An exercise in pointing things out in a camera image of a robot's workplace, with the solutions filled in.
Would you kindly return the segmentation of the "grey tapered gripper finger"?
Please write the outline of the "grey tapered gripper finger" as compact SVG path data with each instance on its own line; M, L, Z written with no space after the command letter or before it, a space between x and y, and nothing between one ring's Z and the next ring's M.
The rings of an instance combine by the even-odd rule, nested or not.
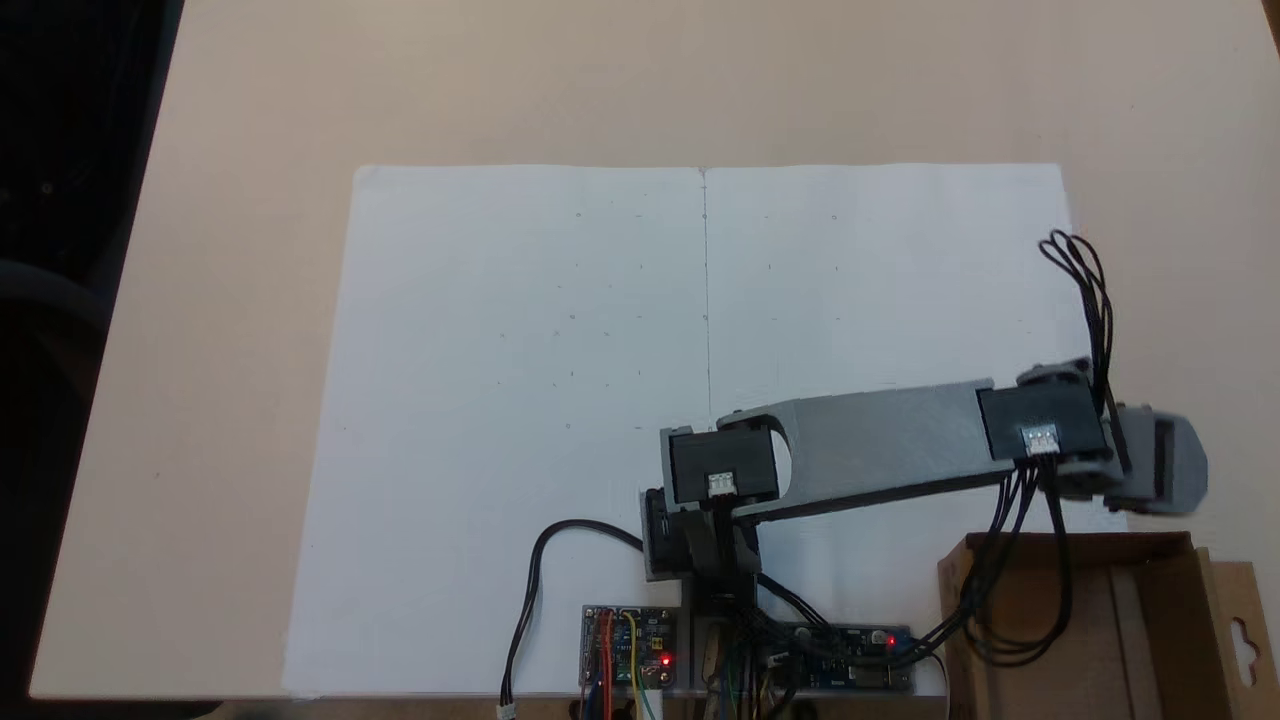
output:
M1210 464L1196 428L1187 418L1172 423L1172 511L1194 512L1208 492Z

